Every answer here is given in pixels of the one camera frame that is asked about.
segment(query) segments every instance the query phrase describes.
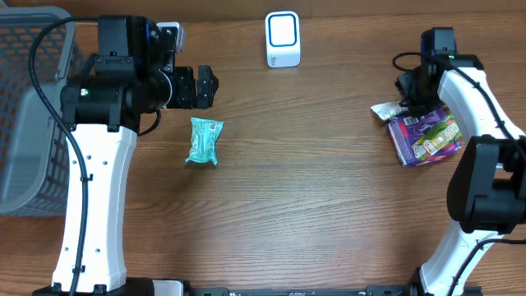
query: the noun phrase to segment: white object in gripper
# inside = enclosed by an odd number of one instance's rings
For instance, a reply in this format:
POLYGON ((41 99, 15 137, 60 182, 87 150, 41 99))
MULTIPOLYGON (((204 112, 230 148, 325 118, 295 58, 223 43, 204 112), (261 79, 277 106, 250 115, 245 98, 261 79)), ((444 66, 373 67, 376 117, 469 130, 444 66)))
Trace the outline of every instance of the white object in gripper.
POLYGON ((302 46, 296 12, 271 12, 265 18, 266 60, 269 67, 299 65, 302 46))

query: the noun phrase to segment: wire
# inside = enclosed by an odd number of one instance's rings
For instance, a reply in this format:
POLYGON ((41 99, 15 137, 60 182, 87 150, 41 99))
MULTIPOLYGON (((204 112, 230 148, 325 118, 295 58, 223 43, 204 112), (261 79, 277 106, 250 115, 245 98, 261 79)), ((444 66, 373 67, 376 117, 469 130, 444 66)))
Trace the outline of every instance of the wire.
MULTIPOLYGON (((436 57, 433 57, 433 56, 430 56, 428 54, 425 54, 425 53, 417 53, 417 52, 407 52, 407 53, 399 53, 397 54, 394 58, 393 58, 393 66, 397 69, 399 69, 400 71, 402 72, 411 72, 412 70, 409 70, 409 69, 406 69, 406 68, 403 68, 403 67, 400 67, 397 63, 396 63, 396 60, 398 60, 399 58, 401 57, 405 57, 405 56, 420 56, 420 57, 424 57, 424 58, 428 58, 429 60, 435 62, 435 63, 439 63, 441 64, 442 66, 445 66, 446 68, 448 68, 449 70, 455 70, 458 72, 459 75, 461 75, 465 80, 467 80, 469 83, 471 83, 473 85, 474 88, 476 88, 480 93, 481 95, 484 97, 484 99, 486 100, 486 103, 487 103, 487 107, 490 109, 491 111, 491 114, 493 115, 493 117, 495 118, 496 122, 497 122, 497 125, 498 127, 502 130, 502 133, 508 138, 510 139, 512 142, 513 142, 513 145, 514 145, 514 148, 517 150, 517 152, 519 153, 521 159, 526 163, 526 154, 524 153, 523 149, 520 147, 519 143, 513 138, 513 136, 511 135, 511 133, 508 131, 508 129, 506 128, 505 126, 505 122, 501 119, 501 116, 499 115, 499 113, 497 112, 496 110, 496 107, 495 105, 493 104, 493 102, 491 101, 491 98, 490 96, 487 94, 487 92, 480 86, 480 83, 476 82, 473 78, 471 78, 468 74, 466 74, 465 72, 463 72, 462 70, 460 70, 458 67, 456 67, 455 65, 451 64, 450 62, 447 62, 445 60, 442 60, 442 59, 439 59, 439 58, 436 58, 436 57)), ((459 284, 459 280, 460 280, 460 277, 462 276, 462 274, 464 273, 464 271, 466 270, 466 268, 468 267, 469 265, 469 262, 471 262, 471 260, 475 257, 475 254, 477 254, 478 250, 482 249, 482 247, 484 247, 484 245, 488 244, 488 243, 506 243, 506 244, 526 244, 526 239, 523 239, 523 240, 512 240, 512 239, 503 239, 503 238, 490 238, 490 239, 486 239, 486 240, 483 240, 479 243, 477 243, 477 245, 473 248, 473 250, 469 253, 468 257, 466 258, 466 260, 464 261, 464 263, 462 264, 462 266, 459 268, 459 271, 457 272, 457 274, 454 276, 453 278, 453 283, 452 285, 450 286, 450 289, 447 293, 447 296, 452 296, 453 295, 453 292, 454 292, 454 287, 459 284)))
POLYGON ((155 113, 157 114, 157 118, 155 119, 154 124, 151 125, 151 127, 148 127, 147 130, 141 132, 139 136, 144 136, 149 134, 150 132, 154 131, 160 124, 161 124, 161 110, 157 109, 155 110, 155 113))
POLYGON ((47 35, 49 32, 51 32, 53 29, 59 27, 60 25, 64 25, 70 21, 97 21, 97 20, 98 20, 97 17, 67 17, 67 18, 55 21, 51 25, 48 25, 47 27, 42 29, 42 31, 36 36, 35 41, 33 42, 33 45, 31 46, 30 56, 29 56, 29 75, 30 75, 31 83, 33 83, 33 87, 35 88, 36 93, 39 95, 40 99, 42 100, 42 103, 48 109, 49 113, 51 114, 55 122, 57 123, 60 130, 64 132, 70 144, 72 145, 72 148, 75 151, 75 155, 78 159, 78 164, 81 170, 81 181, 82 181, 81 227, 79 231, 79 242, 76 248, 76 260, 75 260, 75 268, 73 269, 72 286, 69 290, 70 296, 75 295, 76 287, 79 282, 79 277, 81 276, 82 253, 84 251, 85 229, 86 229, 86 221, 88 217, 88 173, 85 168, 85 161, 84 161, 84 157, 82 156, 81 148, 78 146, 75 140, 75 137, 70 133, 70 131, 67 130, 66 125, 60 118, 60 115, 58 115, 57 111, 55 111, 51 103, 49 103, 49 100, 46 97, 46 94, 42 91, 42 88, 40 87, 40 84, 39 84, 39 81, 37 80, 36 72, 35 72, 35 56, 36 56, 36 50, 39 47, 40 42, 42 41, 44 36, 47 35))

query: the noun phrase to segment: barcode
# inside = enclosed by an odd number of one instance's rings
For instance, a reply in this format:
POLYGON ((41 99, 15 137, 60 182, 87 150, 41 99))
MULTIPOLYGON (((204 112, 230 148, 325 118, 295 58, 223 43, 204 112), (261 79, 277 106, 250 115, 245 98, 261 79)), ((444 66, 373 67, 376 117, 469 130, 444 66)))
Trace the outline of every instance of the barcode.
POLYGON ((418 123, 418 119, 417 118, 404 118, 404 123, 405 125, 415 124, 415 123, 418 123))

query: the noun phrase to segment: wood grain surface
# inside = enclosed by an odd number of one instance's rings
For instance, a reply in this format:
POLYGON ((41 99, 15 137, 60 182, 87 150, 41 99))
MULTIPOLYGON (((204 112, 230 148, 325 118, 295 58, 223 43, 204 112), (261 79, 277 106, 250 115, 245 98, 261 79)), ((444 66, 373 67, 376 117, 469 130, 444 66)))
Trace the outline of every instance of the wood grain surface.
MULTIPOLYGON (((262 21, 186 23, 178 65, 212 66, 212 109, 165 110, 140 138, 127 184, 130 276, 230 289, 358 288, 406 283, 450 218, 445 190, 460 153, 401 168, 369 112, 399 99, 390 60, 420 34, 453 26, 514 123, 526 129, 526 14, 368 16, 302 21, 302 63, 265 64, 262 21), (185 164, 190 117, 224 121, 219 164, 185 164)), ((76 35, 97 49, 96 27, 76 35)), ((407 59, 407 67, 416 65, 407 59)), ((143 129, 154 117, 145 115, 143 129)), ((62 217, 0 218, 0 294, 49 284, 62 217)), ((526 237, 518 227, 510 238, 526 237)), ((523 295, 526 247, 495 246, 469 278, 486 295, 523 295)))
POLYGON ((301 18, 458 12, 516 12, 524 0, 4 0, 16 7, 53 5, 73 16, 130 14, 156 21, 251 21, 293 10, 301 18))

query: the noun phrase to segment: grey plastic bin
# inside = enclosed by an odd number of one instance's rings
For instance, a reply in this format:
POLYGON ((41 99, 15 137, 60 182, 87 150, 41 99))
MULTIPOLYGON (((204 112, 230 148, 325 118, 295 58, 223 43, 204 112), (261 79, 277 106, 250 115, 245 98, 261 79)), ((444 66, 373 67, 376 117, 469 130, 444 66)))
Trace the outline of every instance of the grey plastic bin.
MULTIPOLYGON (((64 215, 67 205, 66 138, 31 85, 27 67, 36 35, 69 17, 58 7, 0 10, 0 215, 64 215)), ((48 34, 35 59, 37 77, 60 113, 60 90, 80 62, 75 25, 48 34)))

